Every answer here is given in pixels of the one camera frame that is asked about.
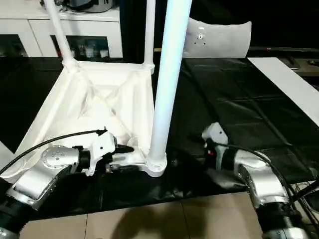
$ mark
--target black fabric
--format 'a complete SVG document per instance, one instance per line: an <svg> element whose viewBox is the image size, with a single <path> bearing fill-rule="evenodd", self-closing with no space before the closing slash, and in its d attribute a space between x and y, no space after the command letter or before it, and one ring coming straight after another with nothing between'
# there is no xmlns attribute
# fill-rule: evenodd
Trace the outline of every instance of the black fabric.
<svg viewBox="0 0 319 239"><path fill-rule="evenodd" d="M62 69L59 59L1 59L0 140L15 150ZM158 67L153 75L154 93ZM193 136L218 120L230 143L260 150L290 183L312 180L319 165L317 126L246 59L184 60L160 178L143 172L72 175L57 186L36 218L85 214L178 199L238 192L231 172L204 166Z"/></svg>

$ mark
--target white plastic bracket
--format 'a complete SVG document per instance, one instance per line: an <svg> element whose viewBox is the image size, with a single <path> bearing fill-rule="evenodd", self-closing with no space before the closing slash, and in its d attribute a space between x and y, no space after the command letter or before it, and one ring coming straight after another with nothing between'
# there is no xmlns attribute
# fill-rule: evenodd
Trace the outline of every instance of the white plastic bracket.
<svg viewBox="0 0 319 239"><path fill-rule="evenodd" d="M92 145L89 147L89 151L91 154L90 168L83 170L86 176L92 176L94 174L96 164L102 159L102 156L115 151L114 136L109 132L102 134L93 141Z"/></svg>
<svg viewBox="0 0 319 239"><path fill-rule="evenodd" d="M214 142L217 142L217 143L223 143L223 144L228 143L228 137L218 122L212 123L202 133L201 136L203 139L211 138ZM215 150L217 153L217 156L216 156L216 169L217 170L221 170L222 159L223 159L223 156L224 156L226 149L227 149L227 147L220 146L220 145L215 147Z"/></svg>

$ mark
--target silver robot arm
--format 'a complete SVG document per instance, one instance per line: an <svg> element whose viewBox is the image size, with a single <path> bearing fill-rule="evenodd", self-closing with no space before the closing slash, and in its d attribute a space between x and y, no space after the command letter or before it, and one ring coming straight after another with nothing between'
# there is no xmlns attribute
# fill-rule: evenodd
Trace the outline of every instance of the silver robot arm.
<svg viewBox="0 0 319 239"><path fill-rule="evenodd" d="M232 157L225 157L227 136L219 123L214 123L202 134L206 155L215 160L217 170L228 167L247 185L252 204L263 231L263 239L308 239L303 229L301 214L292 208L289 196L278 176L269 165L267 156L260 157L244 150L237 150Z"/></svg>
<svg viewBox="0 0 319 239"><path fill-rule="evenodd" d="M286 189L269 164L254 154L238 150L234 158L234 172L247 185L264 232L263 239L309 238L303 229L300 213L291 207Z"/></svg>
<svg viewBox="0 0 319 239"><path fill-rule="evenodd" d="M19 238L24 225L54 190L59 179L76 172L92 176L97 162L104 155L115 152L116 147L116 139L106 132L87 149L64 146L46 149L37 164L12 185L0 204L0 239Z"/></svg>

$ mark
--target black cloth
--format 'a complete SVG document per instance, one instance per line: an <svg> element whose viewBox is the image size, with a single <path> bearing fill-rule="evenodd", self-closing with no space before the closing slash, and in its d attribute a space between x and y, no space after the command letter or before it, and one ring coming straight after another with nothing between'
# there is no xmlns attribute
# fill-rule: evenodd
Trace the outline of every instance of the black cloth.
<svg viewBox="0 0 319 239"><path fill-rule="evenodd" d="M62 65L57 58L0 60L0 140L15 151ZM157 71L153 75L156 91ZM203 166L194 140L219 121L229 141L260 150L290 183L317 175L318 127L247 59L184 60L160 178L139 171L71 175L36 218L51 218L245 190L231 173Z"/></svg>

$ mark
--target white pole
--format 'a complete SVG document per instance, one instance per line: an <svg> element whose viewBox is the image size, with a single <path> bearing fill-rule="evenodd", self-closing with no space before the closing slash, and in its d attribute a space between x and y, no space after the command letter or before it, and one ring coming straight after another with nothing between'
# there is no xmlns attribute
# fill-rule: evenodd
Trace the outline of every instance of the white pole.
<svg viewBox="0 0 319 239"><path fill-rule="evenodd" d="M167 164L165 150L191 3L192 0L167 3L151 148L147 156L147 166L152 171L164 171Z"/></svg>
<svg viewBox="0 0 319 239"><path fill-rule="evenodd" d="M72 64L73 63L73 56L71 53L70 46L68 44L68 41L66 39L66 36L62 30L62 25L60 22L60 18L58 15L58 11L56 9L56 5L54 3L54 0L44 0L45 2L45 8L49 13L51 22L53 24L53 27L55 29L55 36L56 40L59 44L62 57L63 57L63 62L64 64Z"/></svg>
<svg viewBox="0 0 319 239"><path fill-rule="evenodd" d="M148 0L146 7L146 26L145 26L145 52L144 65L154 72L154 28L155 28L156 0Z"/></svg>

